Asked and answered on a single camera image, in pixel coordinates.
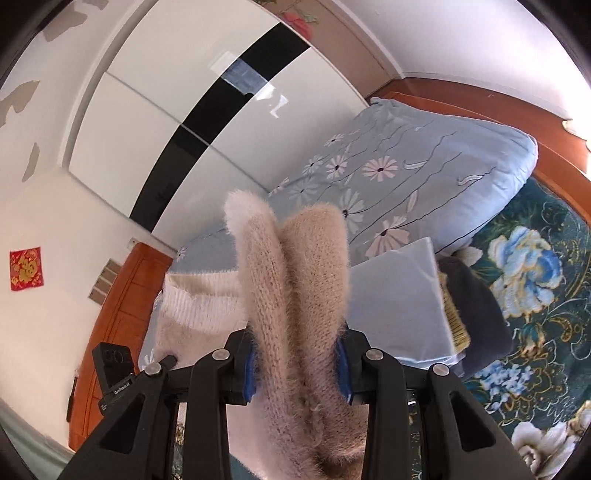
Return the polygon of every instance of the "folded light blue cloth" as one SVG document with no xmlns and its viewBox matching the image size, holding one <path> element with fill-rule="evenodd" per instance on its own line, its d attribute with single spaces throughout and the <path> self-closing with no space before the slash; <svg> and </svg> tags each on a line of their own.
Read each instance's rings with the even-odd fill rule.
<svg viewBox="0 0 591 480">
<path fill-rule="evenodd" d="M 445 314 L 433 244 L 421 238 L 350 269 L 349 328 L 403 365 L 461 360 Z"/>
</svg>

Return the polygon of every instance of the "red decoration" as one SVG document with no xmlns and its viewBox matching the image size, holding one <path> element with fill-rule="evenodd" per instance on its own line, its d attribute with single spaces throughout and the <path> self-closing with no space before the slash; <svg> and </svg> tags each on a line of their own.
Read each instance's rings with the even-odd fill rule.
<svg viewBox="0 0 591 480">
<path fill-rule="evenodd" d="M 10 288 L 18 291 L 42 285 L 41 247 L 10 252 Z"/>
<path fill-rule="evenodd" d="M 281 14 L 281 18 L 286 24 L 298 32 L 307 41 L 312 40 L 312 29 L 308 23 L 298 14 L 293 12 L 284 12 Z"/>
</svg>

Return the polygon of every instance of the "sweater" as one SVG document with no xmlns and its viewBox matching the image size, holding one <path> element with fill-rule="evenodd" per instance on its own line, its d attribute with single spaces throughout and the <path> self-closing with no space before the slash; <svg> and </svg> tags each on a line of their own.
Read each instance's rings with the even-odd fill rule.
<svg viewBox="0 0 591 480">
<path fill-rule="evenodd" d="M 246 192 L 225 213 L 238 270 L 167 274 L 154 355 L 191 365 L 248 319 L 257 392 L 227 408 L 230 452 L 261 478 L 358 480 L 368 410 L 345 401 L 335 370 L 349 294 L 342 213 L 316 204 L 280 225 Z"/>
</svg>

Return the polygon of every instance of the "blue gripper pad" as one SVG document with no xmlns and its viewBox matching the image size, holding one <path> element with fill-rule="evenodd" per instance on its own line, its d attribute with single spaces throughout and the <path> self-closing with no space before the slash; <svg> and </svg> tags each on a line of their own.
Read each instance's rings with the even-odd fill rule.
<svg viewBox="0 0 591 480">
<path fill-rule="evenodd" d="M 351 403 L 353 397 L 353 388 L 351 387 L 351 378 L 349 375 L 349 360 L 345 352 L 343 341 L 339 338 L 336 344 L 336 373 L 339 383 L 339 390 L 348 403 Z M 252 396 L 256 393 L 255 381 L 255 348 L 251 346 L 244 368 L 244 389 L 243 396 L 247 402 L 252 400 Z"/>
<path fill-rule="evenodd" d="M 251 345 L 251 350 L 248 353 L 248 358 L 244 365 L 244 388 L 242 390 L 242 395 L 244 396 L 244 400 L 250 403 L 252 396 L 255 393 L 255 346 Z"/>
</svg>

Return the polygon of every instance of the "black glass stripe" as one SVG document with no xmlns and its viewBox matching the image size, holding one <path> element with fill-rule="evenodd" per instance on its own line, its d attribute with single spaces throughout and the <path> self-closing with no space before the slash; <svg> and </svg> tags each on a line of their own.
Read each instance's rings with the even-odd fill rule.
<svg viewBox="0 0 591 480">
<path fill-rule="evenodd" d="M 277 24 L 228 67 L 197 102 L 183 124 L 207 143 L 212 143 L 253 93 L 265 86 L 265 80 L 271 80 L 309 47 L 284 24 Z"/>
<path fill-rule="evenodd" d="M 129 218 L 153 231 L 207 149 L 204 142 L 211 144 L 253 94 L 309 47 L 284 24 L 277 24 L 254 42 L 205 92 L 176 130 L 154 164 Z"/>
<path fill-rule="evenodd" d="M 218 78 L 191 110 L 183 125 L 211 143 L 251 97 L 251 93 L 242 94 L 226 80 Z"/>
<path fill-rule="evenodd" d="M 278 23 L 254 42 L 240 58 L 270 81 L 309 47 L 289 27 Z"/>
<path fill-rule="evenodd" d="M 206 150 L 205 143 L 178 127 L 154 164 L 129 218 L 153 231 L 164 209 Z"/>
</svg>

